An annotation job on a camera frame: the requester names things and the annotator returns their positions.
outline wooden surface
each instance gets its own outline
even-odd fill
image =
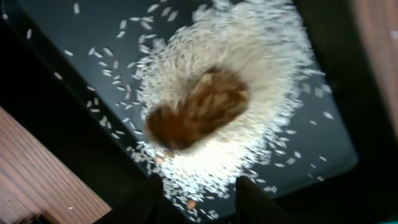
[[[355,0],[354,16],[398,137],[398,0]]]
[[[93,223],[110,207],[0,108],[0,220]]]

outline dark surface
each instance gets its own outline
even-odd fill
[[[397,184],[392,178],[397,148],[349,8],[345,1],[296,3],[360,163],[349,174],[278,202],[290,212],[324,216],[337,223],[387,218],[397,212]],[[0,82],[1,105],[100,197],[112,207],[119,204],[144,177],[135,173],[131,161],[9,32],[2,24],[1,43],[7,57]]]

